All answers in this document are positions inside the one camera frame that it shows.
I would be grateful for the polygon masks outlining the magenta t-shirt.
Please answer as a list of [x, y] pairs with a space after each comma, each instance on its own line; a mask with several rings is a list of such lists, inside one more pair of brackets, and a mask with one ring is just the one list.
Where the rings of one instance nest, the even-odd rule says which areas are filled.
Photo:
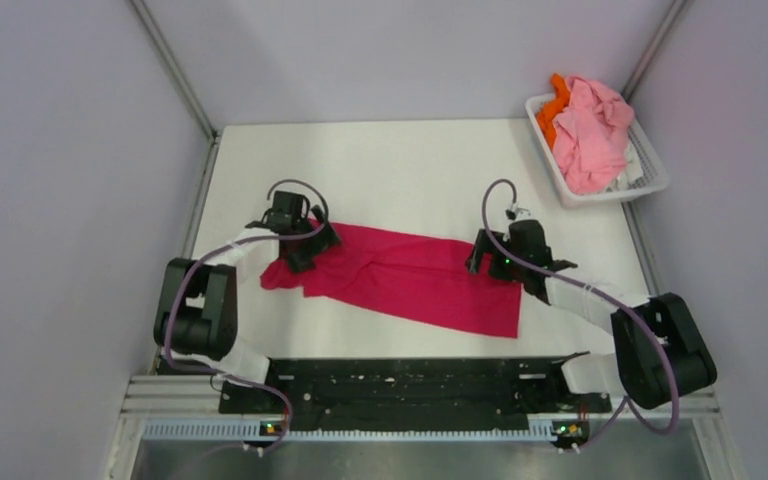
[[340, 245], [294, 273], [284, 260], [260, 276], [265, 290], [301, 289], [348, 305], [472, 334], [515, 338], [521, 289], [485, 269], [472, 274], [472, 245], [378, 228], [336, 223]]

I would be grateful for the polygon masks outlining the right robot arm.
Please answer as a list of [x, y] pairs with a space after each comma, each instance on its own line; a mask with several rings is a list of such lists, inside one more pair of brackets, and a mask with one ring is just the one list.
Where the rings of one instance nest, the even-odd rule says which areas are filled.
[[546, 385], [554, 409], [572, 412], [587, 394], [608, 394], [651, 410], [717, 381], [717, 366], [681, 296], [609, 292], [577, 264], [555, 258], [538, 221], [515, 221], [505, 233], [480, 229], [466, 267], [476, 273], [484, 262], [492, 278], [520, 284], [526, 294], [613, 340], [610, 353], [576, 354], [561, 362], [561, 375]]

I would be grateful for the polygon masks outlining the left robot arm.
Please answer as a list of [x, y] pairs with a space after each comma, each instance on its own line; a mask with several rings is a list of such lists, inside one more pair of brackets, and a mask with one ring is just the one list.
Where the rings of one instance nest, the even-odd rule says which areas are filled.
[[218, 362], [232, 352], [244, 262], [258, 270], [281, 260], [292, 273], [300, 274], [315, 268], [317, 256], [341, 244], [329, 221], [325, 197], [308, 183], [295, 183], [313, 192], [318, 201], [273, 185], [267, 193], [270, 208], [246, 224], [235, 238], [195, 260], [175, 258], [167, 264], [154, 331], [170, 367], [186, 373], [223, 375], [244, 386], [243, 401], [257, 413], [274, 410], [280, 401], [285, 423], [291, 421], [293, 407], [266, 373], [246, 379], [211, 364], [184, 364], [173, 354], [195, 354]]

